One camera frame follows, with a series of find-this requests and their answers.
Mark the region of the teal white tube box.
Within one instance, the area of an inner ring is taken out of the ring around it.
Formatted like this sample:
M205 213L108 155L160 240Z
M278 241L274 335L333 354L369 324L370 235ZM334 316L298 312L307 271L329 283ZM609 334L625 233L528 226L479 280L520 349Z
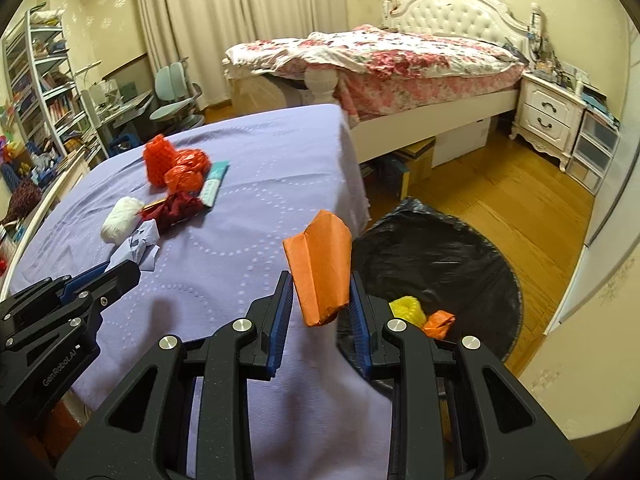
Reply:
M222 160L221 162L214 162L212 168L209 169L209 173L198 196L204 207L212 208L214 206L219 188L228 168L228 160Z

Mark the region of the yellow black can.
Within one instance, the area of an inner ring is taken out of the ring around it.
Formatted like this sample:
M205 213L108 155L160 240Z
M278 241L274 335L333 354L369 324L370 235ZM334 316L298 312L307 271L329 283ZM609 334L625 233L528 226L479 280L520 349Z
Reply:
M156 200L153 203L147 204L145 206L143 206L142 210L150 210L150 209L154 209L158 206L160 206L161 204L165 203L166 198L161 198L160 200Z

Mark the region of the red orange plastic bag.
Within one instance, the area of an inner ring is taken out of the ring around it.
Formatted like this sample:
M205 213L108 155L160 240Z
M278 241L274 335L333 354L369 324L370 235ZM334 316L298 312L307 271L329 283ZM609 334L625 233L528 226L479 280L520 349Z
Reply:
M184 148L176 153L174 166L164 175L169 194L198 193L208 176L212 163L198 148Z

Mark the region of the black trash bin bag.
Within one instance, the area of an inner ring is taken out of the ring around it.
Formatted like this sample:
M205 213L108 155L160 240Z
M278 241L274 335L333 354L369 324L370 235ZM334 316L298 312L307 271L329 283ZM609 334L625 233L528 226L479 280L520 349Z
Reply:
M475 336L500 362L520 336L520 282L486 236L461 219L407 198L352 242L364 291L388 302L411 296L431 315L456 317L446 339Z

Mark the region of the white nightstand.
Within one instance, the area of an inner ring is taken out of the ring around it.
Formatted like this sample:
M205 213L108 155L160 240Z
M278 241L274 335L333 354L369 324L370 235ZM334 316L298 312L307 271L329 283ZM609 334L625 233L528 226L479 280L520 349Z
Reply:
M520 136L538 153L556 158L565 172L585 108L574 93L525 72L509 139Z

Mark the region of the translucent drawer unit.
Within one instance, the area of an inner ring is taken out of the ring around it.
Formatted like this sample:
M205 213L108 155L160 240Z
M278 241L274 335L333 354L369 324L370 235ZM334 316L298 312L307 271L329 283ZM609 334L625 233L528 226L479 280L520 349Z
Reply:
M616 120L587 108L582 114L567 174L596 195L612 165L618 142Z

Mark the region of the white bookshelf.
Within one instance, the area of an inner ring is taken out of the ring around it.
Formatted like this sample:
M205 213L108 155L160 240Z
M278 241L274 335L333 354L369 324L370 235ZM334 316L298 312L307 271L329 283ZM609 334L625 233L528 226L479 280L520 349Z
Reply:
M17 127L30 148L64 157L85 150L90 166L107 156L93 127L70 60L62 9L27 9L1 38Z

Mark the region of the lilac paper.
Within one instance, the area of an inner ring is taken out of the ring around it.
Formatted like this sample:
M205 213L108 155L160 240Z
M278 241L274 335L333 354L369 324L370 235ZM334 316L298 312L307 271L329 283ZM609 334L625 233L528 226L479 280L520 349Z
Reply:
M155 259L160 251L160 232L154 219L141 223L126 240L120 244L111 256L106 270L111 270L124 261L137 263L142 272L153 272Z

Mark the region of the orange printed plastic bag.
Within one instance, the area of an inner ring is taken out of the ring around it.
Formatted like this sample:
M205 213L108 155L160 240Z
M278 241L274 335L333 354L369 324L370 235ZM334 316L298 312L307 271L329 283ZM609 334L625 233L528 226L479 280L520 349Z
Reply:
M432 339L445 340L456 316L444 310L437 310L426 318L422 332Z

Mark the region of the orange paper sheet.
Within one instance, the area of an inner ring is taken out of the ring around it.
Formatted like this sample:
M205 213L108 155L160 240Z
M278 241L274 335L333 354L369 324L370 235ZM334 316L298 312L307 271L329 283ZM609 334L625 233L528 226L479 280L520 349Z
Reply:
M283 241L304 323L326 325L349 303L352 233L331 211L320 210L303 232Z

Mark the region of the yellow foam fruit net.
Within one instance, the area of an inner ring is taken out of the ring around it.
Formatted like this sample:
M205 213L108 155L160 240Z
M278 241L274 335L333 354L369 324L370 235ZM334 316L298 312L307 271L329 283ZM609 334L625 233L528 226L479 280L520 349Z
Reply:
M413 296L403 296L391 301L390 310L392 310L395 318L401 318L419 328L422 328L427 322L427 317L422 310L420 301Z

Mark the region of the dark red wrapper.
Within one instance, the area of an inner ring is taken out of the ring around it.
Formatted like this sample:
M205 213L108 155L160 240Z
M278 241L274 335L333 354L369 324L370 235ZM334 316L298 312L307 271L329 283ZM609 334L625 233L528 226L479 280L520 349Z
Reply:
M160 235L166 234L174 226L199 214L204 206L198 196L189 192L175 192L166 197L160 206L141 211L141 220L153 220Z

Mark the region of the white storage box under bed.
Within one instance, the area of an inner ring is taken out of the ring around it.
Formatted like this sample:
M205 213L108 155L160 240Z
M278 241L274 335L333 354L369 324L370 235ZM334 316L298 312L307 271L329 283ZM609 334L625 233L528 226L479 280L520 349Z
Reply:
M438 167L484 148L487 143L490 122L490 118L485 118L435 136L432 167Z

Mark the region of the pink floral duvet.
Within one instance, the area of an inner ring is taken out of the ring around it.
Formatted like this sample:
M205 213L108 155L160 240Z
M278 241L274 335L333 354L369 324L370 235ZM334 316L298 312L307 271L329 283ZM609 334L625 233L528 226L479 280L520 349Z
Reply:
M490 42L386 32L372 25L237 44L226 51L222 64L228 79L269 75L302 80L308 68L333 68L333 96L353 126L510 89L525 70L514 54Z

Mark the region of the orange red foam net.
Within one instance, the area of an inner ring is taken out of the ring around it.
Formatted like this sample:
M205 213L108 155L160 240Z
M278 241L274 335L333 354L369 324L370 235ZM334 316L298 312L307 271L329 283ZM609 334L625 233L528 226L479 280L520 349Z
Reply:
M161 134L145 143L143 150L143 160L145 163L146 176L150 185L156 188L164 188L165 174L173 166L177 157L175 147Z

